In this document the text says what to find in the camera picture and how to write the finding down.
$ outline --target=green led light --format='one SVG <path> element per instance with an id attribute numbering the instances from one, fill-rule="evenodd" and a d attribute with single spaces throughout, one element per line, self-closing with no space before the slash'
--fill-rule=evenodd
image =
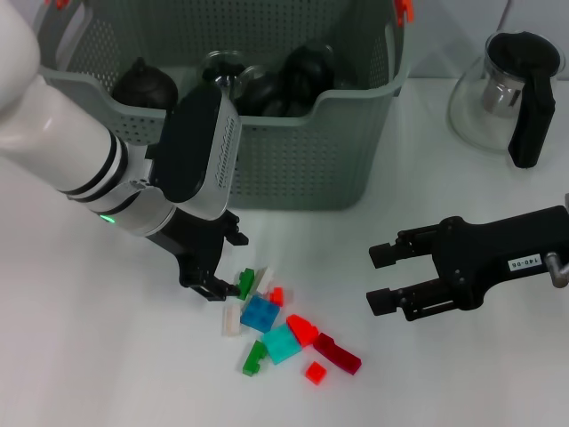
<path id="1" fill-rule="evenodd" d="M 115 223 L 115 220 L 113 220 L 110 216 L 105 216 L 105 215 L 99 215 L 103 220 L 105 220 L 106 222 L 110 222 L 111 224 Z"/>

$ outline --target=white table surface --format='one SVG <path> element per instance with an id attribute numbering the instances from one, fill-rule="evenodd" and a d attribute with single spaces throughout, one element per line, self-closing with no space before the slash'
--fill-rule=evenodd
<path id="1" fill-rule="evenodd" d="M 453 136 L 454 83 L 405 84 L 352 209 L 236 211 L 251 244 L 226 246 L 218 276 L 273 266 L 293 291 L 284 313 L 357 354 L 354 377 L 313 349 L 242 375 L 259 334 L 222 337 L 222 303 L 180 287 L 171 255 L 0 163 L 0 426 L 565 425 L 569 290 L 547 275 L 412 323 L 401 311 L 375 318 L 365 299 L 436 277 L 430 257 L 373 268 L 368 248 L 398 231 L 495 221 L 562 205 L 569 191 L 569 83 L 531 171 Z M 312 360 L 330 368 L 319 387 L 303 377 Z"/>

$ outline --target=label sticker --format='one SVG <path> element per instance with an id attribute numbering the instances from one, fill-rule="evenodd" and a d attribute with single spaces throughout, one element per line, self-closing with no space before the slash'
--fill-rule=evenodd
<path id="1" fill-rule="evenodd" d="M 539 254 L 508 261 L 510 271 L 529 269 L 530 267 L 536 267 L 538 265 L 541 265 L 541 257 Z"/>

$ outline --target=gray plastic basket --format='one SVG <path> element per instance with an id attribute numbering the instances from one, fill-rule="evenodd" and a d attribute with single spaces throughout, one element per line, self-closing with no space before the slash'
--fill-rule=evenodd
<path id="1" fill-rule="evenodd" d="M 308 40 L 326 41 L 365 90 L 323 93 L 305 117 L 243 117 L 230 204 L 334 210 L 362 196 L 408 69 L 393 0 L 84 0 L 84 7 L 72 0 L 63 11 L 54 3 L 36 19 L 43 75 L 139 145 L 158 142 L 164 111 L 126 107 L 109 95 L 138 56 L 174 71 L 219 49 L 276 64 Z"/>

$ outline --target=toy block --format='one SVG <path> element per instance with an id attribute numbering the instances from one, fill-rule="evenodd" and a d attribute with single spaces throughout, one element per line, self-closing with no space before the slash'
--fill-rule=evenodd
<path id="1" fill-rule="evenodd" d="M 268 295 L 269 300 L 273 303 L 278 305 L 279 307 L 283 307 L 285 301 L 285 296 L 284 296 L 284 292 L 283 292 L 283 288 L 278 286 L 275 289 L 273 289 L 273 292 L 271 292 Z"/>
<path id="2" fill-rule="evenodd" d="M 245 375 L 253 376 L 260 370 L 260 361 L 267 357 L 267 347 L 260 341 L 255 341 L 252 345 L 249 356 L 243 365 L 243 373 Z"/>
<path id="3" fill-rule="evenodd" d="M 276 327 L 270 332 L 267 332 L 261 338 L 267 347 L 268 354 L 273 360 L 275 365 L 278 365 L 284 360 L 302 350 L 301 345 L 288 325 L 281 325 Z"/>
<path id="4" fill-rule="evenodd" d="M 245 269 L 245 271 L 239 275 L 239 285 L 237 285 L 237 287 L 239 287 L 241 294 L 237 298 L 239 298 L 241 301 L 245 301 L 245 298 L 247 297 L 247 294 L 249 294 L 252 282 L 254 280 L 255 272 L 251 269 Z"/>
<path id="5" fill-rule="evenodd" d="M 279 311 L 272 302 L 254 295 L 241 315 L 241 323 L 265 333 L 270 331 Z"/>
<path id="6" fill-rule="evenodd" d="M 318 337 L 318 328 L 312 326 L 310 322 L 296 314 L 292 314 L 286 318 L 286 324 L 291 328 L 291 331 L 293 331 L 294 336 L 302 347 L 310 345 Z"/>
<path id="7" fill-rule="evenodd" d="M 268 286 L 273 280 L 275 272 L 270 267 L 265 267 L 255 273 L 255 283 L 252 286 L 252 292 L 264 295 L 268 291 Z"/>
<path id="8" fill-rule="evenodd" d="M 362 360 L 360 358 L 338 347 L 334 343 L 334 340 L 326 334 L 320 334 L 312 345 L 334 365 L 352 375 L 362 366 Z"/>
<path id="9" fill-rule="evenodd" d="M 234 302 L 223 307 L 223 334 L 237 336 L 241 334 L 241 304 Z"/>
<path id="10" fill-rule="evenodd" d="M 315 385 L 318 385 L 322 382 L 327 372 L 326 368 L 318 362 L 312 362 L 312 365 L 307 369 L 304 376 L 306 376 Z"/>

